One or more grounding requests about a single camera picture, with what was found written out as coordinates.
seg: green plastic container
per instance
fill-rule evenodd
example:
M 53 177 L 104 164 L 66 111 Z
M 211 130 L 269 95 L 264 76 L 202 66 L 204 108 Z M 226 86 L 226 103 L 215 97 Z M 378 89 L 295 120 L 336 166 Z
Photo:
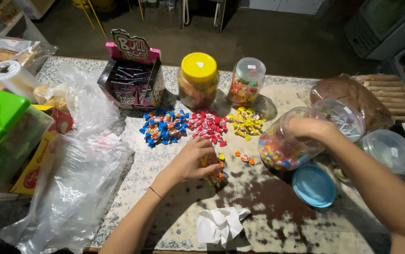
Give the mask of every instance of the green plastic container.
M 53 122 L 28 99 L 0 91 L 0 192 L 10 189 L 14 176 Z

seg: candy pile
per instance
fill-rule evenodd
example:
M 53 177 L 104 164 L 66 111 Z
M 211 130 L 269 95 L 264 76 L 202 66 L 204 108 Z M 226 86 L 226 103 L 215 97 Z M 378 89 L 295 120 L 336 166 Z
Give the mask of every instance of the candy pile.
M 261 113 L 252 108 L 245 109 L 245 107 L 237 109 L 237 116 L 229 114 L 226 119 L 232 123 L 235 134 L 244 137 L 246 141 L 251 140 L 251 135 L 259 135 L 262 122 L 267 121 Z
M 208 161 L 209 156 L 206 156 L 201 160 L 201 166 L 207 167 L 211 165 L 211 163 Z M 217 162 L 225 168 L 225 156 L 223 154 L 218 155 Z M 212 185 L 214 183 L 217 187 L 220 187 L 220 181 L 227 179 L 229 177 L 228 173 L 224 172 L 224 170 L 215 170 L 212 172 L 210 175 L 206 175 L 204 179 L 206 179 L 209 182 L 209 185 Z
M 243 153 L 241 153 L 239 151 L 235 151 L 235 156 L 240 157 L 240 159 L 242 159 L 243 162 L 250 163 L 251 165 L 254 165 L 254 159 L 248 157 L 248 155 L 246 155 L 246 154 L 243 154 Z
M 200 135 L 203 139 L 210 140 L 214 145 L 220 142 L 220 146 L 226 146 L 226 141 L 223 141 L 222 133 L 226 133 L 226 118 L 221 118 L 210 109 L 199 113 L 193 113 L 188 120 L 188 128 L 196 130 L 192 136 Z
M 164 145 L 176 143 L 177 137 L 185 131 L 189 114 L 184 113 L 183 110 L 175 113 L 174 109 L 170 105 L 168 111 L 158 107 L 155 112 L 144 113 L 143 117 L 146 122 L 140 132 L 145 134 L 148 147 L 154 147 L 159 140 L 162 140 Z

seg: granite countertop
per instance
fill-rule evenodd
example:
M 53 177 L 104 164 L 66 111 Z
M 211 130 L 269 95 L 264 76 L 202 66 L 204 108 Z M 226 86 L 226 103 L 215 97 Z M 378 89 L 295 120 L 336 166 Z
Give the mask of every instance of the granite countertop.
M 78 69 L 102 72 L 106 61 L 49 57 L 37 78 L 42 83 L 59 82 L 56 75 L 60 61 L 68 61 Z M 177 96 L 177 67 L 163 67 L 166 91 L 163 105 L 173 104 L 177 110 L 189 110 Z M 254 107 L 263 112 L 271 125 L 280 115 L 293 107 L 304 106 L 296 96 L 298 87 L 313 81 L 282 76 L 266 76 L 265 86 Z M 234 110 L 224 101 L 230 84 L 230 72 L 220 72 L 217 99 L 212 109 L 225 116 Z M 143 126 L 143 113 L 121 110 L 121 119 L 110 127 L 116 135 L 136 151 L 134 164 L 122 179 L 114 200 L 91 242 L 100 248 L 111 231 L 145 193 L 157 173 L 180 151 L 193 133 L 187 130 L 178 143 L 159 144 L 149 148 L 138 129 Z M 165 199 L 149 232 L 145 249 L 206 251 L 221 250 L 220 246 L 200 244 L 196 239 L 196 219 L 203 209 L 226 206 L 244 207 L 252 215 L 243 223 L 245 231 L 228 242 L 228 250 L 274 253 L 388 253 L 389 235 L 364 205 L 361 198 L 349 187 L 337 184 L 335 203 L 318 210 L 305 205 L 289 185 L 291 172 L 283 174 L 267 170 L 257 151 L 258 136 L 246 142 L 235 136 L 228 124 L 223 135 L 226 147 L 216 146 L 216 152 L 226 158 L 229 183 L 221 188 L 209 186 L 205 180 L 185 182 L 177 186 Z M 236 150 L 254 158 L 256 165 L 243 163 L 234 156 Z M 318 156 L 316 163 L 330 172 L 325 157 Z M 9 225 L 28 212 L 28 200 L 0 202 L 0 228 Z

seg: floor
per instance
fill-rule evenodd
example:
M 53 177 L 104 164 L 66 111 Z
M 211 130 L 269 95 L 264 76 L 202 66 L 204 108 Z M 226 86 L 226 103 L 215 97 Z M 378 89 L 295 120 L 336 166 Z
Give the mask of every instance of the floor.
M 170 66 L 179 66 L 192 52 L 213 56 L 219 70 L 231 71 L 239 59 L 250 56 L 264 62 L 267 74 L 312 78 L 369 74 L 379 64 L 360 59 L 346 39 L 344 24 L 323 17 L 239 8 L 221 33 L 214 30 L 213 13 L 211 17 L 193 16 L 190 25 L 179 30 L 177 9 L 166 12 L 164 6 L 147 8 L 144 20 L 138 5 L 132 12 L 102 19 L 108 40 L 112 41 L 111 29 L 123 28 L 160 49 L 162 64 Z M 108 60 L 106 39 L 97 22 L 93 23 L 95 29 L 70 0 L 58 0 L 36 26 L 49 43 L 60 48 L 59 56 Z

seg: bread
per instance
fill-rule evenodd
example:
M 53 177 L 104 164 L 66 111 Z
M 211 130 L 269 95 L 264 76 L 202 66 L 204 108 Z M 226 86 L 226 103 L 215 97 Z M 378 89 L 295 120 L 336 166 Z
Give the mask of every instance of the bread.
M 391 112 L 372 92 L 346 76 L 323 79 L 312 87 L 312 104 L 325 98 L 341 99 L 356 108 L 364 116 L 367 131 L 389 128 L 394 124 Z

